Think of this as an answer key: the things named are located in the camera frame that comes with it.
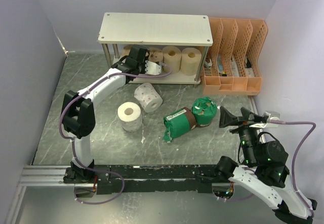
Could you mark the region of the brown roll white label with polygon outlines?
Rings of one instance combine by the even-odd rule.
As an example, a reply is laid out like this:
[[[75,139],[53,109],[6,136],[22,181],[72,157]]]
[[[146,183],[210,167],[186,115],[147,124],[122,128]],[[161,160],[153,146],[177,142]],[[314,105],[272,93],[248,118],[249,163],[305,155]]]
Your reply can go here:
[[[124,56],[128,56],[129,53],[130,53],[131,48],[132,48],[132,45],[126,45],[126,46],[124,46],[122,56],[123,57]]]

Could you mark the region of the brown roll with cartoon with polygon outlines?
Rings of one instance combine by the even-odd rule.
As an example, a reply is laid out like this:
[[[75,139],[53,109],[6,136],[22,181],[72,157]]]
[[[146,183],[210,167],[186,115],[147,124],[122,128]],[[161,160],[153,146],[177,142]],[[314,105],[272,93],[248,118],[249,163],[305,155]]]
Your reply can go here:
[[[148,60],[154,63],[160,63],[164,60],[164,55],[161,49],[155,47],[149,47],[149,57]]]

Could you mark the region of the green paper roll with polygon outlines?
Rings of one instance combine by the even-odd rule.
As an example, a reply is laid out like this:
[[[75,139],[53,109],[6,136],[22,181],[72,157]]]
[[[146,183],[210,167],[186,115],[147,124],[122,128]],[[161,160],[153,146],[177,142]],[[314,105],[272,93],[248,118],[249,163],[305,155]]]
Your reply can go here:
[[[209,97],[198,98],[192,105],[193,113],[198,127],[206,127],[211,124],[217,113],[217,105]]]

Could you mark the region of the tan unwrapped paper roll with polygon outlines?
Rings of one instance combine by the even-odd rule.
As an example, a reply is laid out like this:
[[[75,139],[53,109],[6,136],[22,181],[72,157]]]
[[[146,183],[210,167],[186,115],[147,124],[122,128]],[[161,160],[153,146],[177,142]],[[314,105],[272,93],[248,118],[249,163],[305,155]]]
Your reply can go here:
[[[166,46],[162,49],[164,64],[172,69],[172,73],[178,73],[180,70],[182,52],[178,47]]]
[[[201,52],[196,48],[185,48],[182,50],[180,70],[186,76],[193,76],[197,73],[201,61]]]

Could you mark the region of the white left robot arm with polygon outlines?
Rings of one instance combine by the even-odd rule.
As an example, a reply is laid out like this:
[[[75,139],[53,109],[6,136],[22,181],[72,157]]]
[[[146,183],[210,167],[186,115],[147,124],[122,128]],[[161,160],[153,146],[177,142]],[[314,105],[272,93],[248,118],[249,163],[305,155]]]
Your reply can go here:
[[[101,78],[78,92],[70,90],[65,94],[59,132],[71,142],[71,170],[81,182],[88,183],[95,176],[90,147],[90,134],[96,125],[95,107],[118,88],[145,74],[148,57],[147,48],[133,45],[130,53],[113,64]]]

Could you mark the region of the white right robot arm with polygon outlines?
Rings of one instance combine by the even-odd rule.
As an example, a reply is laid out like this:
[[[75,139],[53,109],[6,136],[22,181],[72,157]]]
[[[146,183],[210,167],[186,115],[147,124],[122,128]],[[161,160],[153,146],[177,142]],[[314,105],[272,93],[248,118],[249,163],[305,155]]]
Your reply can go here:
[[[238,183],[266,203],[275,216],[285,223],[312,223],[317,202],[306,198],[297,188],[295,168],[288,168],[288,153],[280,141],[274,138],[262,142],[266,131],[259,129],[284,125],[275,112],[262,116],[242,107],[241,116],[234,116],[225,107],[219,107],[219,127],[233,127],[230,133],[237,133],[244,161],[238,164],[222,156],[215,169],[215,178]]]

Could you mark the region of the white two-tier shelf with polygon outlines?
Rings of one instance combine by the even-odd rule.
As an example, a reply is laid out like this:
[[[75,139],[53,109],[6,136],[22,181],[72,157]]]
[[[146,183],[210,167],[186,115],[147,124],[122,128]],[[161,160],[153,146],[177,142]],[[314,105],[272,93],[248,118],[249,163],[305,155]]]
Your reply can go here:
[[[134,84],[200,84],[200,74],[209,47],[213,44],[209,18],[206,15],[112,13],[104,14],[98,35],[108,66],[118,58],[118,45],[202,47],[196,74],[182,72],[164,78],[136,78]]]

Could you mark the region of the white roll with red dots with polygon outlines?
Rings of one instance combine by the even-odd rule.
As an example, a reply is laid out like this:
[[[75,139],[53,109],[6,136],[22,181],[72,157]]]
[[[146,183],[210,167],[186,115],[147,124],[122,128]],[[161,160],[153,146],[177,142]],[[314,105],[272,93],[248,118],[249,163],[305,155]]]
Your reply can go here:
[[[144,83],[137,87],[134,97],[139,101],[146,113],[157,110],[163,103],[163,99],[151,83]]]

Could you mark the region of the white packets in organizer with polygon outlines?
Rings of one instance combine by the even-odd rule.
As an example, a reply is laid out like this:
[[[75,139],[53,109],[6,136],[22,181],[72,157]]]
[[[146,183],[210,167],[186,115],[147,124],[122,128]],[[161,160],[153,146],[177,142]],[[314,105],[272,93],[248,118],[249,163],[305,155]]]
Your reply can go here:
[[[234,77],[239,77],[238,67],[237,67],[236,61],[234,59],[231,59],[230,66],[231,66],[231,70],[232,70],[232,75]]]

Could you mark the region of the white upright paper roll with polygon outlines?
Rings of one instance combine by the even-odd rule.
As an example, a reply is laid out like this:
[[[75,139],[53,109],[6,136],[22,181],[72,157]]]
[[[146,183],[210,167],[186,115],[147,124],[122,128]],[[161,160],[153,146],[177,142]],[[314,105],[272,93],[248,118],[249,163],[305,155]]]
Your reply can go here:
[[[128,132],[134,132],[142,126],[141,108],[133,102],[125,102],[117,109],[121,126]]]

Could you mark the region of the orange plastic file organizer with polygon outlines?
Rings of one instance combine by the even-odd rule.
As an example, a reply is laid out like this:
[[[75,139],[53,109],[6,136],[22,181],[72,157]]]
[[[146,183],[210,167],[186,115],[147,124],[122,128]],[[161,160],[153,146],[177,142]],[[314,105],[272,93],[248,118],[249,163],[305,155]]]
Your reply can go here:
[[[207,52],[213,66],[203,68],[200,76],[204,95],[256,96],[261,91],[262,77],[257,65],[268,28],[264,20],[210,18],[213,44]],[[221,55],[224,73],[217,68]],[[232,75],[231,59],[236,61],[239,77]],[[246,59],[252,67],[246,68]]]

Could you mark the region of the black item in organizer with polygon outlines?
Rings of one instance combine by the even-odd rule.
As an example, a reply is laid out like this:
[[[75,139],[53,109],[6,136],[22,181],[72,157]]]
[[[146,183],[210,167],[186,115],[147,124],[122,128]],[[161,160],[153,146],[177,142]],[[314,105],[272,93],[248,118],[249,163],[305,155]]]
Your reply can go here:
[[[252,64],[249,59],[246,59],[246,68],[251,68]]]

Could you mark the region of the blue item in organizer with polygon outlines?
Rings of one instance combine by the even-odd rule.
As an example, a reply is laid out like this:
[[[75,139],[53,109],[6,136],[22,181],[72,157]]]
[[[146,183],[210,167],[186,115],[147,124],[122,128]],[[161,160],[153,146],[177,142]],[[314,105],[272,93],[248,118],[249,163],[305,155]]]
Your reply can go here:
[[[221,55],[217,56],[217,68],[220,74],[224,73],[224,67],[223,67]]]

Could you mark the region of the grey white tape dispenser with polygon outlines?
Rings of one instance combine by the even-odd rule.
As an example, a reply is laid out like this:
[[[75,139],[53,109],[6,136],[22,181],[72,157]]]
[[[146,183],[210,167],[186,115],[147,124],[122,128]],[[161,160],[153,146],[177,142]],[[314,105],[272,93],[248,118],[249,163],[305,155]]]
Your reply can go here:
[[[213,66],[212,60],[211,59],[206,59],[204,61],[204,67],[205,68],[211,68]]]

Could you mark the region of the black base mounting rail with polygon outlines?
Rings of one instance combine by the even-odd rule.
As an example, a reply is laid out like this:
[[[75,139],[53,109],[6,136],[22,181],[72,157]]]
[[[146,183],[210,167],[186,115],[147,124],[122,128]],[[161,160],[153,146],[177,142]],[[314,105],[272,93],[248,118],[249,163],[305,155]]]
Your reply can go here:
[[[229,180],[217,165],[95,165],[93,171],[68,167],[64,183],[97,184],[97,194],[185,192],[212,193]]]

